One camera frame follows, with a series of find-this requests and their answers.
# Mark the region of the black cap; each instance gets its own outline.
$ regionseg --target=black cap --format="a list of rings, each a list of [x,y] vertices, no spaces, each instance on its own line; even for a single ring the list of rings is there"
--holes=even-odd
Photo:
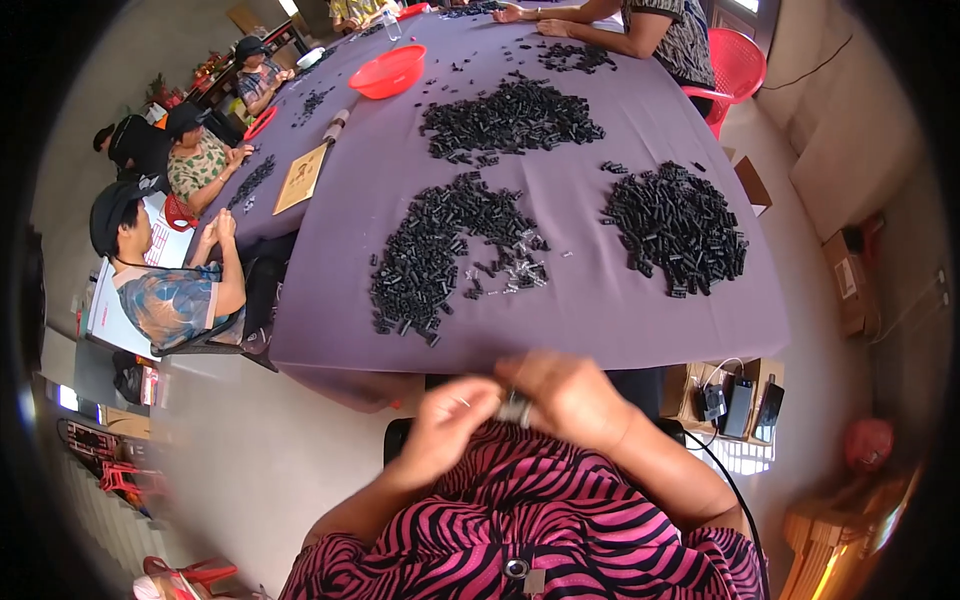
[[[233,55],[243,62],[254,54],[267,54],[267,47],[257,36],[246,36],[237,42],[237,47],[233,49]]]
[[[117,230],[127,206],[154,191],[151,187],[140,189],[135,181],[116,181],[97,195],[90,208],[90,243],[99,256],[116,248]]]
[[[107,136],[113,133],[115,126],[110,123],[108,126],[99,130],[96,135],[93,136],[93,149],[97,152],[100,152],[100,147],[104,145],[104,141],[107,140]]]
[[[209,108],[200,110],[189,102],[181,102],[170,109],[166,131],[173,139],[180,139],[184,133],[192,132],[202,125],[209,114]]]

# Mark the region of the white bowl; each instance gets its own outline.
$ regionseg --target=white bowl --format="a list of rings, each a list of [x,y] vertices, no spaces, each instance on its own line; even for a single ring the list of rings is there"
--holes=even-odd
[[[301,69],[310,68],[314,62],[320,60],[320,57],[324,55],[324,48],[314,48],[310,52],[304,54],[297,60],[297,66]]]

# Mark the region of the white cable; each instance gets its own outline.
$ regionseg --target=white cable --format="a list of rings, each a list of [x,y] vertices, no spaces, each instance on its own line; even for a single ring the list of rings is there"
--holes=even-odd
[[[736,362],[740,363],[740,369],[745,369],[745,367],[743,366],[743,361],[740,360],[739,358],[737,358],[736,356],[733,356],[733,357],[731,357],[731,358],[728,358],[727,360],[725,360],[725,361],[723,361],[722,363],[720,363],[719,365],[717,365],[717,368],[713,370],[713,372],[710,374],[710,377],[707,377],[707,381],[704,381],[704,387],[705,387],[705,388],[706,388],[706,386],[708,386],[708,385],[710,384],[710,380],[713,378],[713,376],[716,375],[716,374],[718,374],[718,373],[720,372],[720,370],[723,369],[723,366],[726,365],[727,363],[729,363],[731,360],[735,360]]]
[[[886,332],[883,332],[883,333],[878,332],[876,337],[873,340],[871,340],[869,344],[872,346],[873,344],[879,344],[880,342],[885,340],[886,337],[890,335],[893,332],[893,330],[896,329],[897,326],[903,322],[904,319],[906,319],[906,317],[910,314],[910,312],[917,307],[917,304],[920,303],[920,300],[923,300],[924,297],[930,293],[930,290],[932,290],[933,287],[937,285],[938,282],[940,282],[939,275],[934,277],[932,281],[926,284],[926,287],[924,288],[924,290],[917,296],[915,300],[910,302],[909,306],[907,306],[902,312],[900,312],[900,315],[896,319],[894,319],[894,323],[890,325],[890,328],[888,328]]]

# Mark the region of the black bag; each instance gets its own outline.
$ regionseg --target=black bag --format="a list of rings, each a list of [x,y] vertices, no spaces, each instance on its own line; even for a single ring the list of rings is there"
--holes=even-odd
[[[136,356],[126,350],[113,353],[113,387],[130,404],[140,404],[140,385],[143,367],[136,364]]]

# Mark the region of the cardboard box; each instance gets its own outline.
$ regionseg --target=cardboard box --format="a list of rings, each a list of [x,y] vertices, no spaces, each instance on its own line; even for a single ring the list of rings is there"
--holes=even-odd
[[[824,244],[824,258],[833,277],[833,289],[840,302],[840,327],[847,337],[877,335],[879,308],[873,286],[867,278],[860,256],[850,252],[842,231]]]
[[[150,419],[104,405],[104,425],[107,431],[131,438],[150,439]]]
[[[721,384],[727,387],[728,377],[739,368],[739,364],[731,361],[719,371],[716,365],[708,363],[687,363],[667,368],[663,379],[663,404],[660,406],[660,416],[665,419],[674,419],[680,422],[687,431],[696,431],[713,435],[713,423],[701,420],[697,408],[697,395],[706,384]],[[754,382],[754,391],[750,414],[747,417],[747,430],[743,437],[732,438],[718,435],[717,438],[747,442],[755,445],[770,445],[754,437],[756,420],[759,416],[763,395],[766,393],[766,383],[773,381],[783,387],[783,364],[770,358],[757,358],[744,364],[743,375]]]
[[[754,164],[750,161],[749,157],[744,156],[736,163],[733,170],[736,172],[736,176],[740,178],[740,183],[743,184],[743,191],[747,192],[747,198],[750,199],[750,205],[754,210],[754,215],[757,217],[760,216],[764,210],[773,205],[773,201],[770,200],[770,193],[767,192],[766,186],[763,185],[763,181],[756,172]]]

